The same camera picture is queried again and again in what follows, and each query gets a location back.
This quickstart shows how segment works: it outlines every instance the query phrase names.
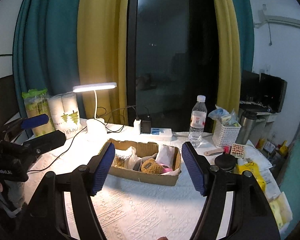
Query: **yellow curtain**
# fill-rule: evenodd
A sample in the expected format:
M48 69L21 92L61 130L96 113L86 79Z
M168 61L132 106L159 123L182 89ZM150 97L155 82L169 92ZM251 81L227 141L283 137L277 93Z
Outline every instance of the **yellow curtain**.
M98 106L107 112L127 106L126 96L126 34L128 0L80 0L78 12L78 65L82 85L117 82L117 88L97 91ZM84 92L87 118L95 109L94 92ZM104 113L98 109L97 114ZM124 111L125 124L128 123ZM107 115L110 122L123 123L115 112Z
M238 113L240 98L240 43L232 0L214 0L219 38L217 105Z

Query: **clear plastic bottle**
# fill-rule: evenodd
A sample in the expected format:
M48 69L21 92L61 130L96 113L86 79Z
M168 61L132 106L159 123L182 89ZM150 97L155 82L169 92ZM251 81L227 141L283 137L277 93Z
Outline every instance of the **clear plastic bottle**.
M199 95L197 97L197 103L192 109L188 138L194 148L198 147L202 141L202 132L207 116L205 101L206 97Z

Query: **white plastic basket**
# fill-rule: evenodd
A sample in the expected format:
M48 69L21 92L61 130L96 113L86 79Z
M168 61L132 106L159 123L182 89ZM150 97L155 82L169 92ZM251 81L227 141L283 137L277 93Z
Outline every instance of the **white plastic basket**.
M212 140L216 147L223 147L235 143L239 134L241 125L238 127L224 126L219 121L216 123Z

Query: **teal curtain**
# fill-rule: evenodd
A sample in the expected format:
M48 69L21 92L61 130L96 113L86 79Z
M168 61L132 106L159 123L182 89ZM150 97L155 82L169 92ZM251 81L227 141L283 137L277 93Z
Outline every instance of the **teal curtain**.
M254 53L254 29L250 0L232 1L239 29L241 73L242 70L251 72Z
M13 44L13 74L21 117L21 92L48 89L50 95L80 84L77 59L79 0L23 0ZM85 116L78 94L80 116Z

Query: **wall outlet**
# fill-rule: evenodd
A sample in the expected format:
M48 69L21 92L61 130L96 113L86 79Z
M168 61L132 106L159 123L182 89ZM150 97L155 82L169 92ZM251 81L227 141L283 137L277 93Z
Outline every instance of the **wall outlet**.
M265 74L271 75L271 65L267 65L267 66L266 66Z

